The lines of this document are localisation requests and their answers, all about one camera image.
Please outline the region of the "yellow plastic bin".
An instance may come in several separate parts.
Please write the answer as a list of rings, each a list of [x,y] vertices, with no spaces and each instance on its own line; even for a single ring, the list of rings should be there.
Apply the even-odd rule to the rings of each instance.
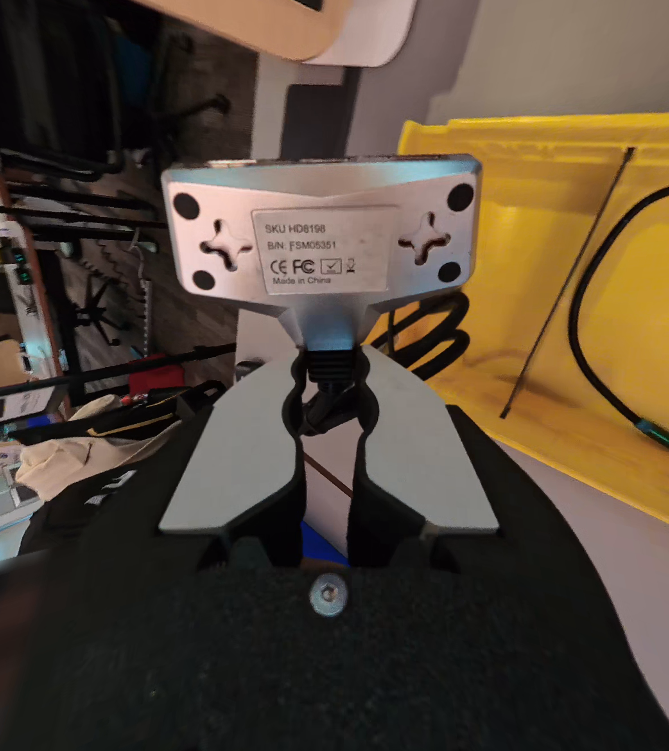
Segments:
[[[499,419],[624,149],[636,146],[537,351]],[[491,437],[669,523],[669,451],[598,394],[570,352],[573,290],[639,200],[669,186],[669,113],[408,121],[400,155],[468,153],[483,167],[464,355],[430,386]],[[638,416],[669,430],[669,197],[641,211],[588,285],[583,353]]]

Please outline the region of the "book stand with black board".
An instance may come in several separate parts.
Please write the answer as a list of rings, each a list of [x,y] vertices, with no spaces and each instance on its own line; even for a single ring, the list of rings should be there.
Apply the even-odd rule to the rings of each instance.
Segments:
[[[140,1],[236,44],[308,65],[379,68],[408,36],[416,1]]]

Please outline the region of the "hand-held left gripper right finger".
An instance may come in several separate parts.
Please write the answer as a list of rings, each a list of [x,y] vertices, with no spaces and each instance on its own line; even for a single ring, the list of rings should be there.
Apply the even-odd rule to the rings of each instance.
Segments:
[[[358,352],[361,436],[348,512],[351,566],[386,566],[405,541],[493,535],[499,521],[445,402],[372,346]]]

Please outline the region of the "beige cloth bag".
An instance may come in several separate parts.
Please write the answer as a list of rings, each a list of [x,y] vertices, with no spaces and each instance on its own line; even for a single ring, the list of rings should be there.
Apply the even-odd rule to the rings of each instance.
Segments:
[[[14,479],[48,502],[75,483],[154,455],[179,424],[176,397],[125,405],[108,394],[37,435],[17,433],[24,447]]]

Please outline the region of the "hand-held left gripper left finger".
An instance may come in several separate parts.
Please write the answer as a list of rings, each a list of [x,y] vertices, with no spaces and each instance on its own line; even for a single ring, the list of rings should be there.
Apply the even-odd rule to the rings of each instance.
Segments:
[[[214,404],[160,532],[256,538],[274,566],[298,566],[307,487],[299,429],[302,353],[266,363]]]

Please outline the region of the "black bin divider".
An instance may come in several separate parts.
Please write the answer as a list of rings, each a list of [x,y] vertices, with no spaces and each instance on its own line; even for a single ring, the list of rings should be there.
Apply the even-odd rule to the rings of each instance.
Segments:
[[[604,196],[601,202],[598,205],[598,208],[597,208],[597,211],[595,212],[592,223],[590,224],[590,227],[588,231],[586,232],[586,236],[584,237],[584,240],[580,248],[578,249],[577,254],[574,257],[574,260],[566,274],[566,277],[564,278],[564,281],[562,282],[561,287],[556,294],[554,302],[551,305],[539,332],[537,333],[533,346],[530,348],[525,358],[524,364],[521,368],[519,375],[517,376],[515,380],[515,383],[512,387],[509,397],[499,414],[499,419],[505,420],[506,418],[508,418],[508,415],[511,412],[511,409],[515,403],[515,400],[517,399],[523,386],[525,385],[527,375],[529,373],[531,366],[533,365],[534,358],[537,354],[538,349],[540,348],[540,345],[542,344],[545,334],[547,333],[547,329],[553,321],[553,318],[557,312],[557,309],[559,308],[564,298],[565,292],[567,291],[569,285],[571,284],[573,280],[574,273],[576,272],[579,264],[581,263],[583,256],[585,255],[590,245],[590,242],[593,236],[595,235],[595,231],[598,229],[600,222],[602,220],[602,217],[606,209],[608,208],[608,205],[611,201],[613,193],[615,192],[617,186],[619,185],[623,174],[625,173],[628,165],[630,164],[630,161],[633,159],[636,150],[637,150],[636,146],[627,146],[624,149],[622,158],[621,158],[621,163],[619,164],[617,171],[615,172],[613,176],[613,179],[611,180],[606,192],[604,193]]]

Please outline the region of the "metal switch box with cable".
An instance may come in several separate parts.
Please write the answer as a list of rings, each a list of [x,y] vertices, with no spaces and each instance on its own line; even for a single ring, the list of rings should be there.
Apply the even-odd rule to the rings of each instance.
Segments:
[[[215,161],[161,174],[178,279],[271,316],[318,393],[303,435],[351,420],[355,351],[375,347],[426,381],[468,348],[461,291],[475,267],[483,167],[468,154]]]

